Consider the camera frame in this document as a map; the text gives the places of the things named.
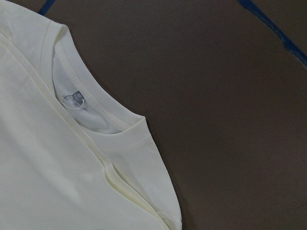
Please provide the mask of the cream long-sleeve cat shirt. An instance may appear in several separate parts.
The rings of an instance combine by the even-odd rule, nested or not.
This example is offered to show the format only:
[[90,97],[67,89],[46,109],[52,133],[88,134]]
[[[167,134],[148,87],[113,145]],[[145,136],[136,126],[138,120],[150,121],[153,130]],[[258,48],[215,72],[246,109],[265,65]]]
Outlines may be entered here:
[[0,227],[180,230],[146,118],[95,80],[69,28],[0,3]]

